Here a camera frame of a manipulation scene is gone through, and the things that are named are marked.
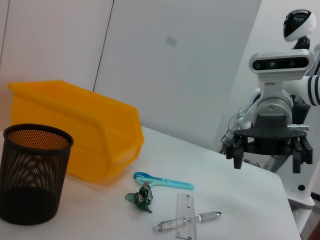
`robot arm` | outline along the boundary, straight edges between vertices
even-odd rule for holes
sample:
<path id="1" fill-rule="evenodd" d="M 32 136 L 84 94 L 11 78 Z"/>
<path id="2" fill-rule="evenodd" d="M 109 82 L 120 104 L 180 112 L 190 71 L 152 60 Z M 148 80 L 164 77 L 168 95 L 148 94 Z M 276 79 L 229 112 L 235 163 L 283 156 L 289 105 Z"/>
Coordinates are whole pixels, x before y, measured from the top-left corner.
<path id="1" fill-rule="evenodd" d="M 292 125 L 293 102 L 287 91 L 299 93 L 303 99 L 312 96 L 312 100 L 317 100 L 316 79 L 319 78 L 304 77 L 313 64 L 313 56 L 306 49 L 252 56 L 250 69 L 259 77 L 261 96 L 245 112 L 238 114 L 233 133 L 223 143 L 226 157 L 233 158 L 236 169 L 241 168 L 244 152 L 292 155 L 294 173 L 300 173 L 303 162 L 312 164 L 313 149 L 307 133 L 303 127 Z"/>

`robot camera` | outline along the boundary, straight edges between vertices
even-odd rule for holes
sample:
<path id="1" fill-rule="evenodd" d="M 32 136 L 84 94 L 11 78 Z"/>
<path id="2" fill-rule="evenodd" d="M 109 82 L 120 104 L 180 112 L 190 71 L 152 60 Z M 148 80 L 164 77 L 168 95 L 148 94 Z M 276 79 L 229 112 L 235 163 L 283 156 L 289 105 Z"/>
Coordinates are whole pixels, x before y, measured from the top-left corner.
<path id="1" fill-rule="evenodd" d="M 251 71 L 263 82 L 281 82 L 301 79 L 314 65 L 309 50 L 256 53 L 250 61 Z"/>

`pen cap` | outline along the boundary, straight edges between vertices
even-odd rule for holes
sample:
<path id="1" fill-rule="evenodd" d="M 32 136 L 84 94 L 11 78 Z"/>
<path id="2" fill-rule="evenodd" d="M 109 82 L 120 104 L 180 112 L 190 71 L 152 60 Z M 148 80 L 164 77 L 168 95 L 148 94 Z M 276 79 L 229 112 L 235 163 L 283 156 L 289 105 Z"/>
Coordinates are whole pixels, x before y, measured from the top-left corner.
<path id="1" fill-rule="evenodd" d="M 221 212 L 220 211 L 211 211 L 211 212 L 201 213 L 199 215 L 202 218 L 201 222 L 205 222 L 205 221 L 209 221 L 209 220 L 217 218 L 218 216 L 221 215 Z"/>

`white wall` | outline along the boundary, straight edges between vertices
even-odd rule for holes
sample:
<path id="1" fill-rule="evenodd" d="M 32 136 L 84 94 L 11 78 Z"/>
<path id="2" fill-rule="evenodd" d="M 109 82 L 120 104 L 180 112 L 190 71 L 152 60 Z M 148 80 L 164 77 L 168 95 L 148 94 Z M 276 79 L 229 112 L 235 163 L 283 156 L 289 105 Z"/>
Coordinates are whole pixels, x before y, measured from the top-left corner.
<path id="1" fill-rule="evenodd" d="M 211 148 L 260 0 L 116 0 L 95 92 Z"/>
<path id="2" fill-rule="evenodd" d="M 250 93 L 258 87 L 258 78 L 249 69 L 249 59 L 257 52 L 272 52 L 284 51 L 291 49 L 295 43 L 288 43 L 283 37 L 283 22 L 286 15 L 296 9 L 307 9 L 316 14 L 318 27 L 314 33 L 309 35 L 310 49 L 313 50 L 316 44 L 320 43 L 320 2 L 319 0 L 262 0 L 259 12 L 256 17 L 251 35 L 248 39 L 244 54 L 242 56 L 234 84 L 230 91 L 229 102 L 226 104 L 225 111 L 222 114 L 213 149 L 219 151 L 221 148 L 220 139 L 228 129 L 229 119 L 238 112 L 241 105 L 248 100 Z M 310 143 L 315 149 L 314 162 L 318 161 L 320 156 L 320 139 L 319 123 L 320 123 L 320 108 L 313 108 L 310 111 L 310 117 L 313 121 L 310 122 L 311 131 L 308 133 Z M 250 160 L 264 161 L 265 157 L 250 156 Z M 304 174 L 312 174 L 311 166 L 304 164 L 302 170 Z M 318 179 L 314 185 L 313 191 L 320 194 L 320 173 L 316 173 Z M 309 181 L 304 179 L 304 176 L 295 176 L 295 181 L 303 183 Z"/>
<path id="3" fill-rule="evenodd" d="M 9 0 L 0 0 L 0 56 L 2 51 L 2 43 L 4 39 L 4 32 L 5 32 L 5 26 L 6 26 L 8 3 L 9 3 Z"/>
<path id="4" fill-rule="evenodd" d="M 0 129 L 10 123 L 8 82 L 62 79 L 93 90 L 112 2 L 10 1 L 0 66 Z"/>

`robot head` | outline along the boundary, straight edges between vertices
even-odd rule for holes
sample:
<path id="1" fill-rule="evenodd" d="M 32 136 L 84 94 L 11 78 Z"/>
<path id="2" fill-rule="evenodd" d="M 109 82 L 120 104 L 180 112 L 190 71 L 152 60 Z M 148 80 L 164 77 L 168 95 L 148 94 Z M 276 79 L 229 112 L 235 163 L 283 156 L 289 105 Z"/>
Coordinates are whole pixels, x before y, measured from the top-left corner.
<path id="1" fill-rule="evenodd" d="M 290 12 L 283 23 L 283 36 L 287 42 L 292 42 L 311 34 L 316 28 L 316 16 L 308 10 Z"/>

